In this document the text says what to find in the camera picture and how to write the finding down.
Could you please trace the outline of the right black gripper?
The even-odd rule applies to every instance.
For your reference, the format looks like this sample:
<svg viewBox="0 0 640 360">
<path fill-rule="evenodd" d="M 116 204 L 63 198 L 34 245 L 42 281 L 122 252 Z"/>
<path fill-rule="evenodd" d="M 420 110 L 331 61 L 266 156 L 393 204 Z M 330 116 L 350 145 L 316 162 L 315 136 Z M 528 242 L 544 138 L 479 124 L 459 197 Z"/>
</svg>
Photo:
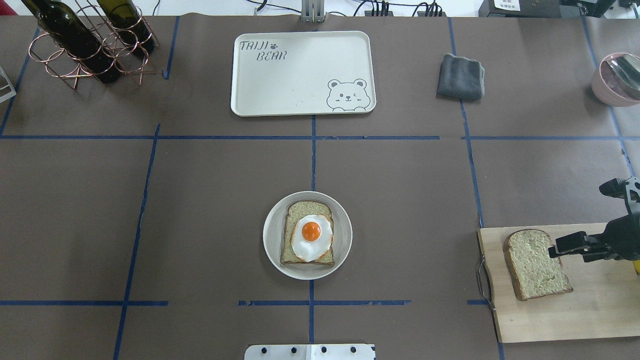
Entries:
<svg viewBox="0 0 640 360">
<path fill-rule="evenodd" d="M 551 259 L 567 255 L 580 255 L 583 262 L 598 260 L 640 259 L 640 184 L 638 177 L 613 178 L 599 186 L 599 192 L 610 198 L 625 200 L 628 214 L 616 218 L 606 224 L 603 233 L 604 242 L 578 231 L 555 240 L 554 246 L 548 248 Z"/>
</svg>

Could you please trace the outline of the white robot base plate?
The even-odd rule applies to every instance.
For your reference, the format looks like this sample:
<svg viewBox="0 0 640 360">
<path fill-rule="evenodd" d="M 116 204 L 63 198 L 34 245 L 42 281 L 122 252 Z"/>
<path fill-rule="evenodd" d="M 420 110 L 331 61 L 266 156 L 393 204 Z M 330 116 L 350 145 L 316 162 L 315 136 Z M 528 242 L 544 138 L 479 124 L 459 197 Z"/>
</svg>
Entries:
<svg viewBox="0 0 640 360">
<path fill-rule="evenodd" d="M 374 344 L 254 344 L 247 347 L 245 360 L 375 360 Z"/>
</svg>

